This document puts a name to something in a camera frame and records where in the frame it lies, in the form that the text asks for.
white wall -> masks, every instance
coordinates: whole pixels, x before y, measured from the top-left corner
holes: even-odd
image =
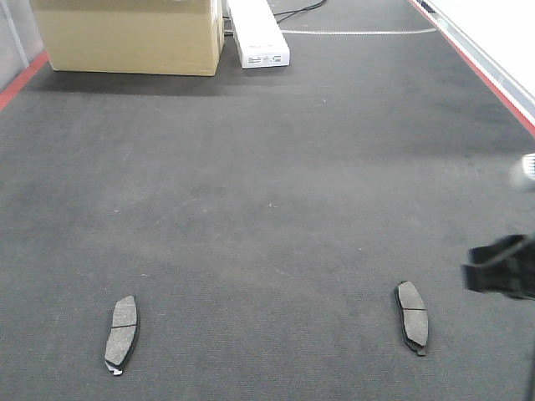
[[[535,1],[426,0],[535,97]]]
[[[0,90],[42,50],[29,0],[0,0]]]

brake pad friction material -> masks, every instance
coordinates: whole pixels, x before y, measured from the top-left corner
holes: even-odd
[[[139,329],[139,314],[135,299],[128,296],[115,304],[110,336],[106,343],[104,362],[114,376],[123,373],[134,350]]]
[[[405,344],[419,356],[425,356],[429,320],[424,301],[412,282],[400,283],[395,289],[395,298],[400,308]]]

red stripe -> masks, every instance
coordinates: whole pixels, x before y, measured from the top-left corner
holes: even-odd
[[[2,111],[18,95],[25,84],[45,65],[48,61],[46,52],[42,52],[32,63],[20,73],[2,92],[0,92],[0,111]]]
[[[497,98],[500,99],[503,105],[507,107],[507,109],[512,113],[512,115],[515,116],[515,118],[520,122],[520,124],[522,124],[523,127],[527,129],[527,132],[529,132],[535,137],[535,125],[517,108],[517,106],[515,106],[511,102],[511,100],[509,100],[509,98],[495,84],[492,83],[492,81],[483,73],[483,71],[473,63],[471,57],[442,32],[441,27],[435,22],[433,18],[429,16],[429,14],[423,9],[423,7],[419,3],[417,3],[415,0],[409,0],[409,2],[411,2],[412,5],[415,6],[415,8],[420,12],[421,15],[423,15],[426,19],[428,19],[433,25],[438,28],[438,30],[442,33],[442,36],[444,36],[448,43],[459,53],[461,58],[465,61],[465,63],[468,64],[468,66],[474,71],[474,73],[476,73],[479,79],[483,81],[483,83],[496,95]]]

brake pad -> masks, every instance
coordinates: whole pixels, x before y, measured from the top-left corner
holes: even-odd
[[[535,299],[535,234],[504,236],[470,249],[468,256],[462,269],[469,290]]]
[[[114,376],[123,373],[137,342],[140,316],[133,296],[115,304],[110,336],[106,343],[104,363]]]
[[[401,282],[395,289],[395,299],[400,308],[405,344],[419,356],[425,356],[429,321],[424,301],[412,282]]]

cardboard box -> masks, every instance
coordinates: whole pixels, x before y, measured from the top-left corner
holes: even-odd
[[[221,0],[32,0],[59,71],[214,75]]]

